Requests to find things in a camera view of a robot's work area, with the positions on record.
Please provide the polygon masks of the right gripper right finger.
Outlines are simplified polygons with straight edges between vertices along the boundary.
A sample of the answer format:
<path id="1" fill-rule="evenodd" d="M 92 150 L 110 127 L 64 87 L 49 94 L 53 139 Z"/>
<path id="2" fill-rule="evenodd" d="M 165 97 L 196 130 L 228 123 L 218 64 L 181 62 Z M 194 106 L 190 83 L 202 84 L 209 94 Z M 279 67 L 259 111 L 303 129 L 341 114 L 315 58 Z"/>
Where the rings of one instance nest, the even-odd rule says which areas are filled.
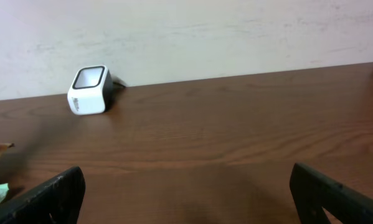
<path id="1" fill-rule="evenodd" d="M 373 224 L 373 199 L 305 164 L 294 164 L 289 186 L 301 223 L 329 224 L 329 212 L 341 223 Z"/>

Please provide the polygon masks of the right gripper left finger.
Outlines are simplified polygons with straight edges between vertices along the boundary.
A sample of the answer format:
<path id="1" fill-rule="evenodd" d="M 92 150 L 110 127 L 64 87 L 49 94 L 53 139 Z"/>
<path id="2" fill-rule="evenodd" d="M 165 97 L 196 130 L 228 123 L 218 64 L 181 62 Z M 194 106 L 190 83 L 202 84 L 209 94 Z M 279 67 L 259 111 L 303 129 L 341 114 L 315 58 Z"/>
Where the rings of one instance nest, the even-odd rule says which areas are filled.
<path id="1" fill-rule="evenodd" d="M 85 189 L 81 168 L 72 167 L 0 205 L 0 224 L 76 224 Z"/>

